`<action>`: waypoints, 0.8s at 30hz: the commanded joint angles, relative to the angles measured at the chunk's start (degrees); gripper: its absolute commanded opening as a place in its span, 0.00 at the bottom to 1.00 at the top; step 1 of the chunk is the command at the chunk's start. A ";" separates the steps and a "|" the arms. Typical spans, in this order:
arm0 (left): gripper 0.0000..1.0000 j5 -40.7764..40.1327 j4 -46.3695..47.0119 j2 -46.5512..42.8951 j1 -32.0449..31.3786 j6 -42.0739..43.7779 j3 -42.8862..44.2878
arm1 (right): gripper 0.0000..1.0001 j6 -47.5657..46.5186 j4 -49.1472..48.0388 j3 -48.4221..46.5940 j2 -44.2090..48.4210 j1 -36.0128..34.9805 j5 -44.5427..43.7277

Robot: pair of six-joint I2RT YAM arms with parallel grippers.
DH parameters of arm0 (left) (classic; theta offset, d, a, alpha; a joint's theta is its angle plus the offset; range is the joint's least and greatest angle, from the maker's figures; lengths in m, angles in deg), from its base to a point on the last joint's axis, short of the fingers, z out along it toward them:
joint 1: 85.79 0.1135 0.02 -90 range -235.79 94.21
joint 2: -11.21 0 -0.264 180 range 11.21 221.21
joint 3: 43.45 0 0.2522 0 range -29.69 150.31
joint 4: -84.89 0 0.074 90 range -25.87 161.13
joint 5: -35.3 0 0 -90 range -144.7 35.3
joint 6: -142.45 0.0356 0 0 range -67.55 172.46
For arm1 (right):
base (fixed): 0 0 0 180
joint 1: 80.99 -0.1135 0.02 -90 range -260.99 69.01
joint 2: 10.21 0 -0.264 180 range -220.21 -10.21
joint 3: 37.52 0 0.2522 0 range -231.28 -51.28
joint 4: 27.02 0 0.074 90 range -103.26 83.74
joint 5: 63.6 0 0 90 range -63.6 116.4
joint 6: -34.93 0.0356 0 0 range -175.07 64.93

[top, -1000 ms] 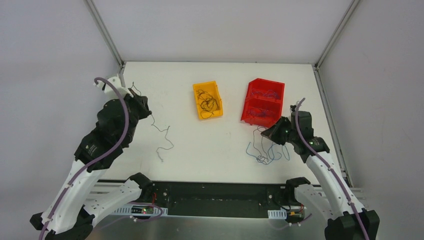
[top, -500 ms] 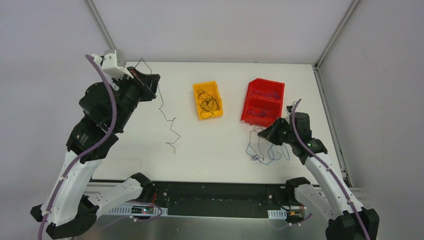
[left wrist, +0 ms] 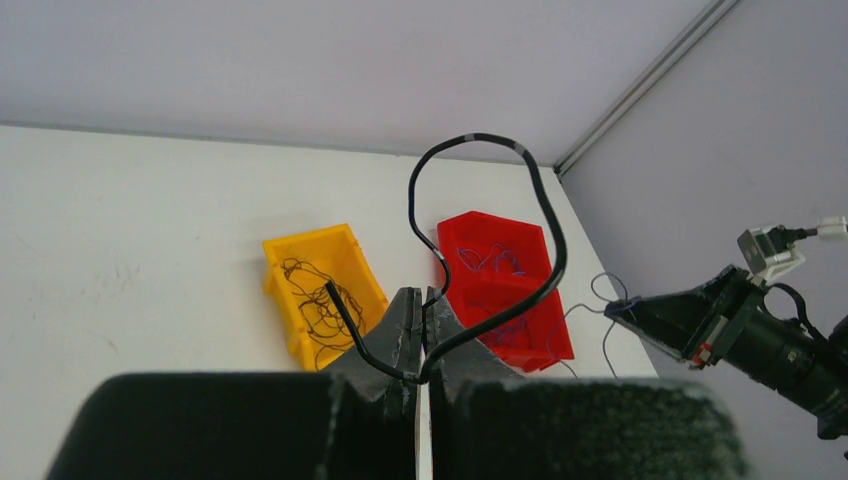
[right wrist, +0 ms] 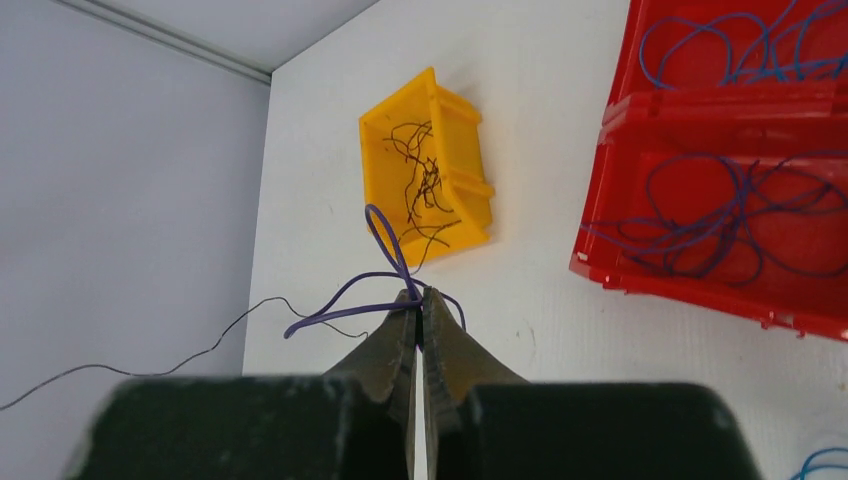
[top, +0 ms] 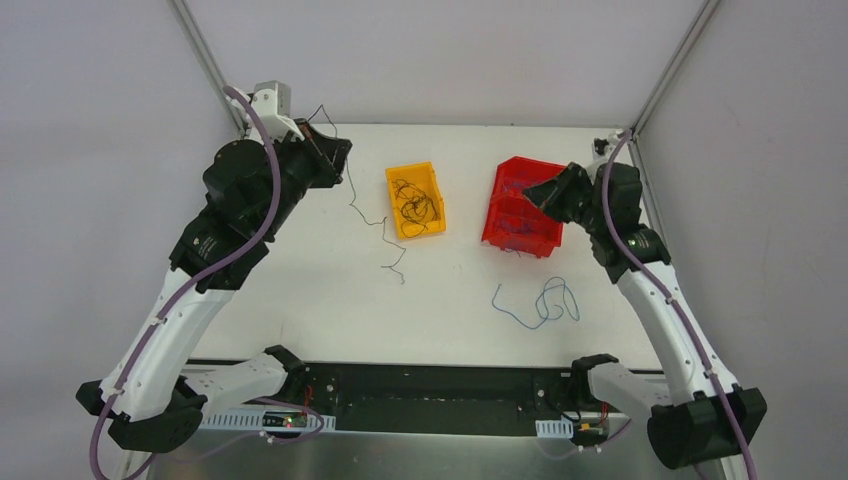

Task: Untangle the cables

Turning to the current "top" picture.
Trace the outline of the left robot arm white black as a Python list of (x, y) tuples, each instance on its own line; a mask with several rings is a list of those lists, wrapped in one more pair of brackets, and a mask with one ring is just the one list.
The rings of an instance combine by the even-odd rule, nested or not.
[(306, 396), (305, 363), (280, 345), (210, 372), (185, 365), (211, 321), (268, 255), (277, 232), (312, 189), (342, 180), (352, 144), (290, 115), (279, 81), (225, 94), (246, 123), (222, 146), (202, 179), (205, 206), (169, 256), (163, 287), (131, 349), (104, 379), (82, 384), (77, 401), (122, 449), (165, 454), (201, 422), (229, 408)]

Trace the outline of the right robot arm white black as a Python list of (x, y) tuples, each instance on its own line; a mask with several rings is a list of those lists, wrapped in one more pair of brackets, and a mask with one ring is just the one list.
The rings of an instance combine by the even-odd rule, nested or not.
[(640, 171), (617, 160), (631, 135), (623, 130), (596, 140), (594, 164), (570, 163), (523, 195), (548, 218), (589, 235), (594, 259), (645, 330), (667, 388), (657, 389), (610, 354), (595, 354), (573, 361), (566, 403), (583, 410), (605, 403), (623, 413), (668, 469), (699, 470), (738, 456), (746, 477), (755, 479), (750, 443), (767, 402), (719, 358), (688, 306), (669, 250), (642, 222)]

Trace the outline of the red plastic bin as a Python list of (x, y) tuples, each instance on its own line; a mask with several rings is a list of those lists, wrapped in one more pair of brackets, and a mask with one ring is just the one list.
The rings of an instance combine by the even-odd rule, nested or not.
[(563, 225), (544, 215), (523, 192), (563, 169), (560, 164), (520, 156), (499, 164), (481, 241), (504, 251), (550, 257), (562, 244)]

